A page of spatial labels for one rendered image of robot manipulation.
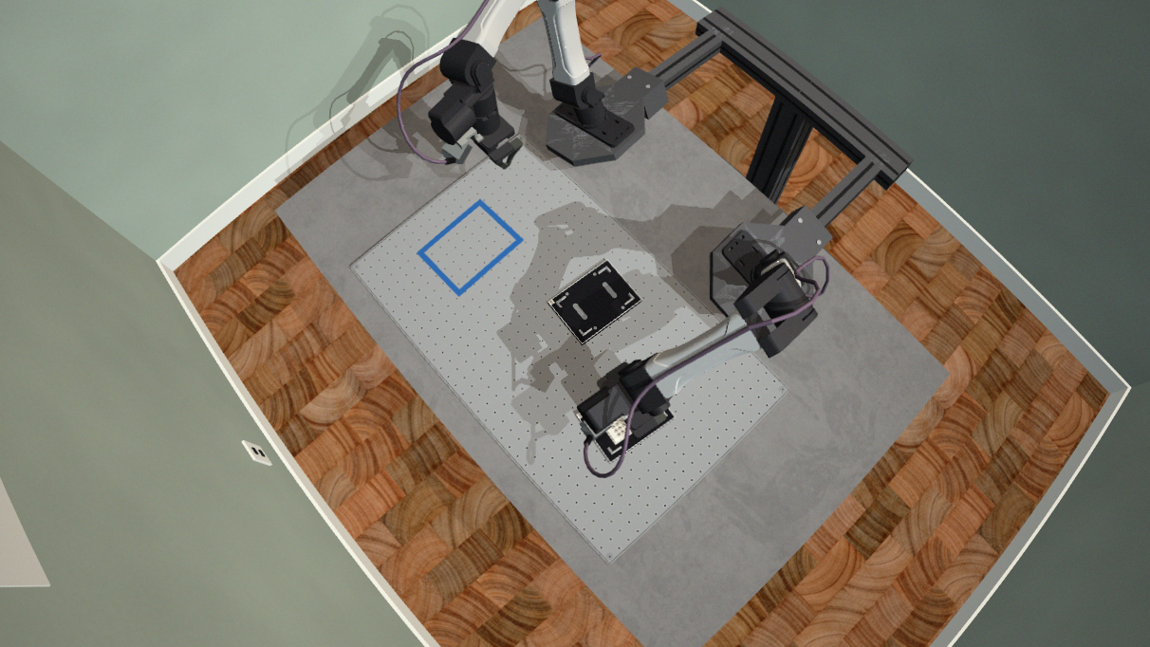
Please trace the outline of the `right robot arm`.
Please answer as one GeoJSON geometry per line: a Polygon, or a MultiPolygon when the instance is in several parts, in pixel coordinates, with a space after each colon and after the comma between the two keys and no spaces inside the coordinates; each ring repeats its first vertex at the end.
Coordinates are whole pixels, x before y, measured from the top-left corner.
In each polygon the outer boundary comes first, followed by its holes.
{"type": "MultiPolygon", "coordinates": [[[[463,26],[468,29],[462,39],[440,54],[440,75],[454,84],[428,113],[431,128],[440,140],[454,145],[475,124],[476,118],[486,118],[497,109],[492,76],[492,68],[497,62],[494,54],[523,2],[526,0],[486,0],[483,8],[477,10],[480,14],[475,13],[476,18],[463,26]]],[[[570,121],[573,125],[612,148],[618,147],[619,143],[632,134],[635,128],[631,121],[619,118],[601,102],[605,93],[596,88],[595,75],[589,72],[583,56],[575,0],[536,2],[542,11],[551,47],[552,97],[561,102],[555,107],[555,115],[570,121]]]]}

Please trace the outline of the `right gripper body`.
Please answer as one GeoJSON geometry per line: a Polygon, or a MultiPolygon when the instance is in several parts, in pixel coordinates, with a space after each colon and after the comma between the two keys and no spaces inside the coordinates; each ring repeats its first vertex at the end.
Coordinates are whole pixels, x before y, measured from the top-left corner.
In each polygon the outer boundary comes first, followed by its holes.
{"type": "Polygon", "coordinates": [[[468,145],[468,139],[471,137],[473,143],[482,149],[486,156],[492,157],[492,161],[501,161],[501,157],[508,156],[511,152],[514,151],[511,143],[504,143],[501,147],[497,149],[498,143],[504,139],[509,139],[515,134],[514,128],[509,125],[508,121],[501,118],[498,113],[498,107],[488,115],[486,118],[476,118],[475,124],[469,128],[469,130],[461,137],[461,139],[454,145],[450,143],[444,143],[440,149],[445,149],[451,156],[460,159],[463,154],[463,149],[468,145]],[[476,132],[477,131],[477,132],[476,132]]]}

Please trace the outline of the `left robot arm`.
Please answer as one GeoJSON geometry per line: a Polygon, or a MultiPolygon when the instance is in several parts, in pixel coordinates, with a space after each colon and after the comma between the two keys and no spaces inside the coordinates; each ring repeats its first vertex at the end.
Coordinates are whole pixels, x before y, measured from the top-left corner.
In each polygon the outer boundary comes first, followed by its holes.
{"type": "Polygon", "coordinates": [[[736,308],[733,314],[716,326],[710,328],[703,336],[696,336],[692,341],[657,352],[643,362],[632,360],[618,372],[619,379],[615,384],[608,388],[603,387],[577,405],[578,413],[595,434],[621,416],[627,416],[641,391],[651,382],[658,379],[657,384],[641,396],[635,409],[639,408],[642,414],[658,416],[670,407],[670,396],[677,394],[688,382],[713,369],[713,365],[761,348],[767,357],[775,357],[816,319],[818,311],[811,305],[804,311],[793,315],[791,319],[774,323],[776,328],[772,332],[767,326],[750,328],[753,323],[762,322],[758,314],[762,307],[770,319],[775,319],[787,311],[793,311],[802,308],[802,305],[808,303],[808,296],[805,296],[802,290],[805,283],[797,283],[793,278],[796,268],[784,251],[779,253],[776,249],[766,254],[747,231],[736,234],[722,254],[749,284],[747,290],[734,301],[736,308]],[[733,251],[729,251],[729,247],[733,251]]]}

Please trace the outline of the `blue tape outline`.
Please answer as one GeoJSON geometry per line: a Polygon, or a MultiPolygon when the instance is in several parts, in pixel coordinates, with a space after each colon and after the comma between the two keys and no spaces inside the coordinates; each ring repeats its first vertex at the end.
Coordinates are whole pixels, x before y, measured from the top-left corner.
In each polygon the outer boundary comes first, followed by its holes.
{"type": "Polygon", "coordinates": [[[450,225],[447,225],[447,228],[445,228],[443,231],[440,231],[440,233],[437,234],[437,237],[435,237],[434,239],[431,239],[430,242],[425,244],[425,246],[422,247],[421,251],[417,251],[417,255],[421,256],[421,259],[424,260],[424,262],[427,263],[427,265],[429,265],[430,268],[434,269],[434,272],[437,274],[440,277],[440,282],[445,282],[447,284],[447,287],[451,288],[451,290],[453,290],[454,293],[457,294],[457,296],[460,296],[461,294],[463,294],[465,290],[471,287],[471,285],[475,284],[475,282],[480,282],[480,278],[483,275],[485,275],[490,270],[490,268],[497,265],[497,263],[499,261],[501,261],[501,259],[504,259],[507,254],[509,254],[509,252],[513,251],[514,247],[518,247],[518,245],[520,242],[523,242],[523,238],[520,237],[520,234],[518,234],[512,228],[509,228],[509,225],[507,225],[507,223],[505,221],[501,221],[501,218],[497,215],[497,213],[494,213],[492,210],[492,208],[488,207],[480,199],[477,202],[473,203],[471,207],[469,207],[469,209],[467,209],[467,211],[463,211],[463,214],[460,215],[454,222],[452,222],[450,225]],[[475,277],[471,278],[471,282],[468,282],[466,285],[463,285],[462,288],[459,288],[459,287],[457,287],[457,285],[454,284],[454,282],[450,282],[450,279],[447,278],[447,276],[444,275],[443,272],[440,272],[440,268],[438,268],[436,265],[436,263],[434,263],[434,261],[431,261],[431,259],[429,259],[425,255],[425,251],[429,249],[434,245],[434,242],[437,242],[440,239],[440,237],[444,237],[444,234],[446,234],[447,231],[450,231],[451,229],[455,228],[455,225],[459,224],[460,221],[463,221],[463,218],[466,216],[468,216],[469,213],[475,211],[475,209],[477,207],[481,207],[482,209],[485,209],[485,211],[489,215],[491,215],[492,218],[494,221],[497,221],[497,223],[499,225],[501,225],[501,228],[504,228],[511,234],[511,237],[513,237],[515,239],[515,241],[513,244],[511,244],[505,251],[501,251],[501,253],[497,256],[497,259],[493,259],[491,263],[489,263],[488,265],[485,265],[484,268],[482,268],[482,270],[480,270],[480,272],[477,275],[475,275],[475,277]]]}

